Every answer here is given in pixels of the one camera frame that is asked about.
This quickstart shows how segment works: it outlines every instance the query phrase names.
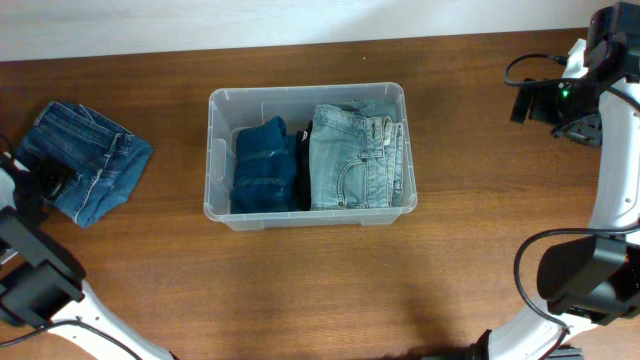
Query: wooden table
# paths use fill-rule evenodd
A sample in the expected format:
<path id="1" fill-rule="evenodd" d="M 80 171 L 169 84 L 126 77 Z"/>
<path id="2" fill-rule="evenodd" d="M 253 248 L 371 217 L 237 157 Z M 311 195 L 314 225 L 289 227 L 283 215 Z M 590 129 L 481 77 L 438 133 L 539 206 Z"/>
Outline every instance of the wooden table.
<path id="1" fill-rule="evenodd" d="M 0 131 L 16 142 L 51 99 L 86 104 L 155 147 L 129 202 L 82 230 L 44 230 L 104 303 L 189 359 L 373 359 L 466 346 L 509 321 L 529 235 L 589 220 L 600 151 L 509 122 L 504 66 L 566 53 L 586 30 L 192 51 L 0 64 Z M 558 76 L 533 61 L 514 76 Z M 392 226 L 234 232 L 202 211 L 207 99 L 222 87 L 394 81 L 406 92 L 419 203 Z M 532 248 L 524 280 L 535 291 Z M 0 339 L 28 328 L 0 325 Z M 588 359 L 638 359 L 640 321 L 576 338 Z M 53 335 L 3 359 L 89 359 Z"/>

